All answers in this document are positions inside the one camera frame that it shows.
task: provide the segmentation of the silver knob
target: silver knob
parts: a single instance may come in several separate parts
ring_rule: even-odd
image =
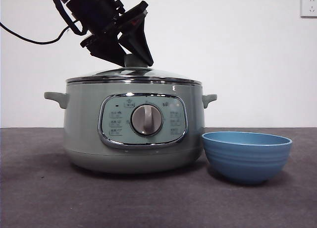
[[[142,105],[136,108],[132,114],[131,122],[134,129],[142,135],[152,135],[162,125],[162,115],[152,105]]]

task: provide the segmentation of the wall outlet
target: wall outlet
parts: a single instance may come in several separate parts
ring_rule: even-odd
[[[317,0],[301,0],[301,17],[317,17]]]

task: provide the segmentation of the cooker base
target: cooker base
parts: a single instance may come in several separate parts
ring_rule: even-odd
[[[182,167],[194,162],[202,148],[182,152],[146,156],[107,156],[75,152],[65,149],[70,160],[77,166],[107,173],[151,173]]]

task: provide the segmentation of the blue bowl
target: blue bowl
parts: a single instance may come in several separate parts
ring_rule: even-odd
[[[286,164],[292,146],[286,137],[252,132],[209,132],[202,138],[211,166],[243,184],[259,184],[274,177]]]

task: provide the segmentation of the gray table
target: gray table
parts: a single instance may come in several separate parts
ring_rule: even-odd
[[[202,155],[168,172],[93,173],[69,163],[60,128],[2,129],[1,227],[316,228],[317,128],[239,130],[292,138],[283,172],[236,185]]]

